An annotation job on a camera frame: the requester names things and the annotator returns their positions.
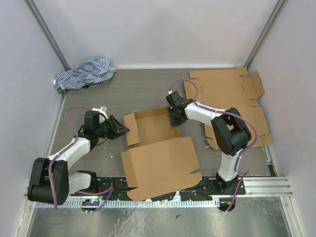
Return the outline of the brown cardboard box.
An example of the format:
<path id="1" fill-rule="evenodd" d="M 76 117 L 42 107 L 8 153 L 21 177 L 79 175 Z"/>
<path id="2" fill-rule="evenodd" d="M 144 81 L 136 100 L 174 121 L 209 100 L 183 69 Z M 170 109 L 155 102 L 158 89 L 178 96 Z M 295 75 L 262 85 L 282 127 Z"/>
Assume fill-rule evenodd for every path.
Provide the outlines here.
<path id="1" fill-rule="evenodd" d="M 128 150 L 121 153 L 124 173 L 135 201 L 191 188 L 202 179 L 191 137 L 181 137 L 167 108 L 123 116 Z"/>

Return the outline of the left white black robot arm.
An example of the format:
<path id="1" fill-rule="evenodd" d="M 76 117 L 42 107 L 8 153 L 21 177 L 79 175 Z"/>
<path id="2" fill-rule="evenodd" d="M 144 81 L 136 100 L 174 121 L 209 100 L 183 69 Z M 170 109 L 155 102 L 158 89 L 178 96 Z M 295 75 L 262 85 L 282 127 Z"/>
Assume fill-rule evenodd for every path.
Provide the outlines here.
<path id="1" fill-rule="evenodd" d="M 37 158 L 32 167 L 27 191 L 30 201 L 62 205 L 71 194 L 95 196 L 99 183 L 95 172 L 69 169 L 99 144 L 100 139 L 115 140 L 130 130 L 113 115 L 107 116 L 102 109 L 85 112 L 84 124 L 71 142 L 47 158 Z"/>

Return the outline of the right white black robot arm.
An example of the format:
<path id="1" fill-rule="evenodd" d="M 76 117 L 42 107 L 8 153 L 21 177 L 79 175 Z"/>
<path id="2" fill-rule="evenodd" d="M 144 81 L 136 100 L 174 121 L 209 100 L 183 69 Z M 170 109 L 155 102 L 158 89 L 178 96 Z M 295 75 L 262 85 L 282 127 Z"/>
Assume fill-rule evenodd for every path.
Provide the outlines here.
<path id="1" fill-rule="evenodd" d="M 172 126 L 196 120 L 213 128 L 215 141 L 222 152 L 221 165 L 216 173 L 216 189 L 223 195 L 234 190 L 238 182 L 237 164 L 240 154 L 251 140 L 251 133 L 236 108 L 216 109 L 193 99 L 184 99 L 177 91 L 166 96 Z"/>

